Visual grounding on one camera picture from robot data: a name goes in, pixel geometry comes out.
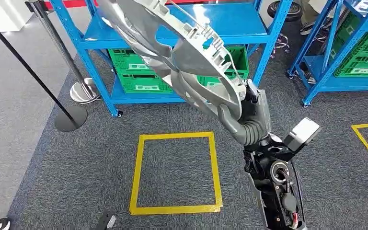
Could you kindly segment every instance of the white wall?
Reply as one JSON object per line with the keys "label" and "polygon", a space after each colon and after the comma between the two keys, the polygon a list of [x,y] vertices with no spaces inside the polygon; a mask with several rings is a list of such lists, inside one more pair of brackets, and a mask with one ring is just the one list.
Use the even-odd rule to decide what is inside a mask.
{"label": "white wall", "polygon": [[30,19],[23,0],[0,0],[0,31],[19,31]]}

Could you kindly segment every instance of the metal stand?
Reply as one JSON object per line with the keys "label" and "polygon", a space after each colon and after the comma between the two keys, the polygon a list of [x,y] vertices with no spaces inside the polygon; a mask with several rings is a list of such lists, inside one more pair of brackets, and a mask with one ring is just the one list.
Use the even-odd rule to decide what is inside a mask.
{"label": "metal stand", "polygon": [[61,132],[70,132],[81,127],[87,120],[87,111],[84,108],[78,106],[71,106],[67,111],[66,108],[58,101],[53,93],[42,82],[38,75],[32,70],[32,68],[26,63],[26,61],[20,56],[20,54],[13,48],[13,46],[6,40],[6,38],[0,32],[0,40],[5,46],[12,52],[13,55],[21,62],[21,64],[27,69],[32,77],[40,84],[40,86],[46,91],[46,93],[53,99],[53,101],[60,107],[60,114],[57,115],[54,126]]}
{"label": "metal stand", "polygon": [[70,70],[74,73],[77,82],[70,89],[70,97],[81,104],[87,104],[97,100],[100,97],[92,78],[83,78],[71,55],[69,54],[66,46],[61,40],[54,28],[46,11],[48,11],[46,5],[42,0],[29,0],[25,2],[26,6],[29,8],[30,12],[35,13],[40,22],[43,24],[44,28],[50,35],[51,39],[54,41],[57,49],[63,56]]}

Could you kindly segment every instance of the black object on floor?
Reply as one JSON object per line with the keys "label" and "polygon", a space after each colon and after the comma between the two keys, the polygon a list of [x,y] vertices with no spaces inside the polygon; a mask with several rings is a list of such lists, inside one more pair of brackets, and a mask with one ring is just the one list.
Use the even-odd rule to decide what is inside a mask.
{"label": "black object on floor", "polygon": [[5,44],[5,46],[12,52],[12,54],[20,61],[20,63],[27,69],[27,71],[32,75],[32,77],[39,83],[39,85],[46,91],[46,93],[53,99],[53,101],[57,104],[57,106],[61,109],[62,113],[60,113],[54,125],[61,132],[70,132],[74,131],[77,128],[81,127],[85,121],[87,120],[87,111],[84,108],[73,106],[70,107],[69,111],[58,101],[58,99],[54,96],[54,94],[47,88],[47,86],[43,83],[43,81],[38,77],[38,75],[33,71],[33,69],[27,64],[27,62],[23,59],[22,56],[16,51],[15,48],[9,43],[9,41],[2,35],[0,32],[0,40]]}

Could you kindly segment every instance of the wire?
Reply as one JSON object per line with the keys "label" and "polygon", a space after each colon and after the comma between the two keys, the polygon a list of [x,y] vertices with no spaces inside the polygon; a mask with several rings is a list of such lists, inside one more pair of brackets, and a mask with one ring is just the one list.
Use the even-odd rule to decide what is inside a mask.
{"label": "wire", "polygon": [[299,201],[301,203],[301,214],[302,214],[302,220],[305,222],[305,215],[304,215],[304,204],[302,202],[302,193],[301,193],[301,186],[299,185],[299,173],[297,171],[296,166],[294,165],[294,161],[293,159],[291,159],[291,166],[293,166],[293,170],[294,170],[294,174],[296,175],[296,183],[297,183],[297,188],[299,191]]}
{"label": "wire", "polygon": [[298,227],[298,215],[296,212],[293,212],[292,214],[293,217],[293,224],[291,225],[291,229],[296,229]]}

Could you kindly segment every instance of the sneaker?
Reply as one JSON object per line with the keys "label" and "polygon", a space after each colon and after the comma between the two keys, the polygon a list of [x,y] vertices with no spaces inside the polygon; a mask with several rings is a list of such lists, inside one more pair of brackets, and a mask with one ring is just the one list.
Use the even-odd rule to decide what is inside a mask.
{"label": "sneaker", "polygon": [[11,221],[7,217],[0,218],[0,230],[9,230]]}
{"label": "sneaker", "polygon": [[313,23],[304,23],[302,28],[299,30],[301,35],[309,35],[311,33],[312,28],[314,27],[315,22]]}
{"label": "sneaker", "polygon": [[317,83],[317,80],[308,71],[304,71],[304,77],[305,77],[305,79],[307,79],[308,84],[316,84]]}
{"label": "sneaker", "polygon": [[[332,24],[332,18],[326,18],[325,22],[321,26],[321,30],[327,30]],[[311,30],[314,28],[315,22],[312,23],[305,23],[302,25],[302,28],[299,30],[299,33],[301,35],[309,35],[311,33]]]}

